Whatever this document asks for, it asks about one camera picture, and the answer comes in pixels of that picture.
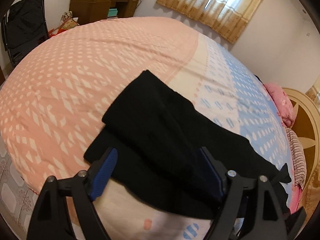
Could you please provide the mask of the black pants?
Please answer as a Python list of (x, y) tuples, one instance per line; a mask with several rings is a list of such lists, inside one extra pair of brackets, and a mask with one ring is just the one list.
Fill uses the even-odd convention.
[(249, 141), (218, 126), (150, 71), (143, 71), (104, 114), (104, 127), (84, 153), (92, 163), (110, 147), (118, 152), (112, 178), (146, 204), (165, 212), (213, 220), (221, 205), (200, 149), (245, 178), (265, 175), (287, 216), (291, 181), (288, 168), (277, 169)]

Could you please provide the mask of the striped pillow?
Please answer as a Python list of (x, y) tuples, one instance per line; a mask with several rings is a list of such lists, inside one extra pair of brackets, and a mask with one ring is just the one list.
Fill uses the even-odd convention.
[(289, 141), (289, 147), (293, 163), (294, 184), (295, 186), (304, 189), (307, 175), (307, 167), (303, 146), (300, 140), (298, 139), (296, 133), (292, 129), (286, 128), (286, 134)]

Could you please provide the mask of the cream and brown headboard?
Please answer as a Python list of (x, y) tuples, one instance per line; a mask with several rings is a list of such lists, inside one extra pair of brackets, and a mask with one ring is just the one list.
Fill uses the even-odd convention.
[(291, 129), (298, 136), (306, 159), (306, 182), (299, 206), (310, 218), (319, 202), (319, 110), (306, 94), (291, 88), (284, 91), (297, 114)]

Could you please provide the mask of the pink floral pillow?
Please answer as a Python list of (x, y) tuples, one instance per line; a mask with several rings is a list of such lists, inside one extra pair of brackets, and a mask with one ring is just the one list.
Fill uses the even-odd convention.
[(296, 113), (286, 92), (277, 83), (266, 83), (264, 87), (274, 101), (283, 124), (291, 127), (296, 120)]

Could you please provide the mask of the pink blue patterned bedspread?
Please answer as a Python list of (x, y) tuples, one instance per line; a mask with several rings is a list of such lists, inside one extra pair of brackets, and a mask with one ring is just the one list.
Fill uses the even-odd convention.
[(294, 174), (273, 100), (228, 50), (171, 18), (98, 21), (36, 47), (1, 88), (1, 215), (19, 239), (27, 236), (44, 180), (88, 168), (84, 152), (103, 114), (146, 69)]

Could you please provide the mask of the black folding chair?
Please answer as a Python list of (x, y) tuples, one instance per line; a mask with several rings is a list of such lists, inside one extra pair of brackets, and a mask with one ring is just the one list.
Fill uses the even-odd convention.
[(16, 67), (34, 48), (49, 39), (44, 0), (20, 0), (1, 21), (4, 49)]

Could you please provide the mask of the red and gold bag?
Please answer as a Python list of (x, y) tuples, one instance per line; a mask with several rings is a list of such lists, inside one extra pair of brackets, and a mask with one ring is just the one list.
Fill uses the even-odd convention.
[(73, 13), (71, 11), (66, 11), (61, 17), (60, 25), (48, 32), (49, 38), (63, 33), (69, 29), (73, 29), (77, 26), (79, 26), (79, 23), (73, 18)]

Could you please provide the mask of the teal box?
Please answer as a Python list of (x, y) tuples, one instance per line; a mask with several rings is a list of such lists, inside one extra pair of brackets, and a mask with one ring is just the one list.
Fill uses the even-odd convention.
[(117, 8), (110, 8), (109, 11), (108, 11), (108, 15), (107, 17), (108, 18), (117, 18), (117, 15), (118, 15), (118, 9)]

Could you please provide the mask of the beige patterned curtain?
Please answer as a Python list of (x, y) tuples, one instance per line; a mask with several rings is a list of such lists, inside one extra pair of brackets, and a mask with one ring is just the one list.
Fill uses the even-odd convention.
[(157, 0), (157, 3), (200, 22), (234, 44), (263, 0)]

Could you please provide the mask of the dark brown wooden desk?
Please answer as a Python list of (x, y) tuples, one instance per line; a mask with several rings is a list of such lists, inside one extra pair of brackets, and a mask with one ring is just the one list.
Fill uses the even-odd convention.
[(70, 0), (69, 11), (80, 25), (108, 18), (111, 9), (116, 9), (118, 18), (133, 17), (141, 0)]

